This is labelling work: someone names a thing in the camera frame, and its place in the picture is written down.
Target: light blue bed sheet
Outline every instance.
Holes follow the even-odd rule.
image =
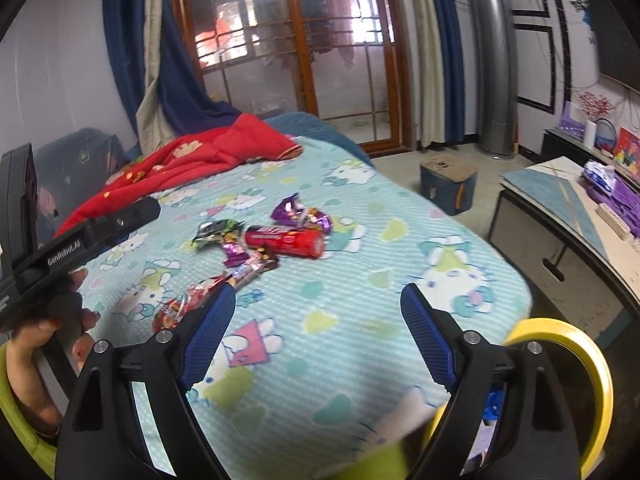
[[[163,301],[221,272],[219,248],[190,243],[207,216],[270,224],[294,192],[332,215],[321,259],[283,258],[238,292],[206,379],[188,394],[234,480],[322,478],[402,439],[447,399],[402,320],[405,284],[496,343],[530,308],[524,280],[487,242],[341,148],[296,140],[305,151],[295,160],[162,194],[160,218],[92,261],[81,289],[102,312],[95,338],[142,342]],[[137,386],[150,453],[170,470]]]

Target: tiled floor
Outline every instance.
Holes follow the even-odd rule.
[[[478,168],[473,207],[454,218],[485,238],[489,233],[495,202],[498,198],[498,193],[500,193],[500,176],[507,171],[526,168],[532,162],[519,155],[516,155],[511,160],[495,160],[478,152],[473,144],[462,144],[455,148],[446,148],[446,151],[458,154]],[[409,152],[381,156],[380,158],[375,158],[373,163],[380,173],[393,180],[396,184],[418,192],[420,187],[420,161],[423,157],[422,153]]]

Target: blue stool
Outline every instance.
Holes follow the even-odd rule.
[[[420,163],[420,194],[449,216],[473,205],[478,170],[449,152],[434,152]]]

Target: red blanket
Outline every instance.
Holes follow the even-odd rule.
[[[301,146],[260,119],[242,114],[228,128],[179,137],[139,164],[129,166],[76,209],[57,235],[88,218],[116,212],[150,193],[223,173],[257,158],[283,160],[300,153]]]

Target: blue gripper pad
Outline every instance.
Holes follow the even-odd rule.
[[[400,311],[404,322],[414,338],[431,377],[451,393],[458,382],[454,370],[453,349],[440,333],[423,303],[429,306],[414,283],[405,286],[400,295]]]
[[[195,383],[204,379],[213,355],[222,341],[223,335],[236,310],[236,292],[228,283],[222,285],[217,296],[212,297],[214,304],[200,323],[191,341],[184,351],[180,383],[190,390]]]

